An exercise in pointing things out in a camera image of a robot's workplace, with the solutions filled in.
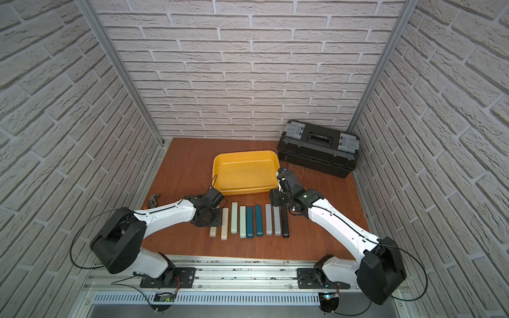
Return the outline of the long beige bar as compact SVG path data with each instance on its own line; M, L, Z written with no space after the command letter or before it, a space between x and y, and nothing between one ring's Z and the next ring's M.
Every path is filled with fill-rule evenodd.
M221 219L221 240L226 241L229 233L229 209L227 207L222 209Z

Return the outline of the pale green bar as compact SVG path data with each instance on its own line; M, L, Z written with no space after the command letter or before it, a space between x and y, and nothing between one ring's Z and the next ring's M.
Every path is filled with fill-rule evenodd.
M238 233L238 203L233 202L231 205L231 234Z

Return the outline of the light mint bar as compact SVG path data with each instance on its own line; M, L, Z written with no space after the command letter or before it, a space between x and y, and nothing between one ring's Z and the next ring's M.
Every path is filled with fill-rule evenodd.
M240 238L247 238L247 210L244 205L239 208Z

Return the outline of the dark teal bar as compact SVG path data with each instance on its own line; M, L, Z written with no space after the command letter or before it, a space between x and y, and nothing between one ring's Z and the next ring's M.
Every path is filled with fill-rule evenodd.
M247 227L247 238L252 239L254 237L254 212L253 207L247 207L246 216L246 227Z

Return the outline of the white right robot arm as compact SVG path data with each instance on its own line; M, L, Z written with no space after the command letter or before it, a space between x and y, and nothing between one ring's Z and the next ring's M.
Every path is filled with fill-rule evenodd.
M406 279L402 255L396 242L362 229L315 189L305 189L294 172L280 168L278 189L270 191L275 207L318 224L338 240L354 257L343 260L332 255L315 263L315 279L320 286L334 283L357 286L369 300L382 305Z

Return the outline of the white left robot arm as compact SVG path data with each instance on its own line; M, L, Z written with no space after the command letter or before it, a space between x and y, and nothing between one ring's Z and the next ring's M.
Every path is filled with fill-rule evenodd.
M186 196L175 203L143 211L123 207L107 220L91 240L90 248L110 274L128 271L168 286L174 281L174 264L163 253L144 249L144 239L179 223L219 226L223 199L220 191L209 188L204 195Z

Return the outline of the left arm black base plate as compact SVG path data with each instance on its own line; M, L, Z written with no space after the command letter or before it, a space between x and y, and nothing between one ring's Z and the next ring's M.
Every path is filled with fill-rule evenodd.
M194 267L177 267L168 268L158 278L143 276L141 288L191 288L195 279L196 268Z

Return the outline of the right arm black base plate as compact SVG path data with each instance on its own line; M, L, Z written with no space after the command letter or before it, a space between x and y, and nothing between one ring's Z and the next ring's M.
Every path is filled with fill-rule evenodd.
M325 289L325 290L348 290L349 284L344 282L332 282L326 276L314 268L298 268L297 270L298 287L301 290Z

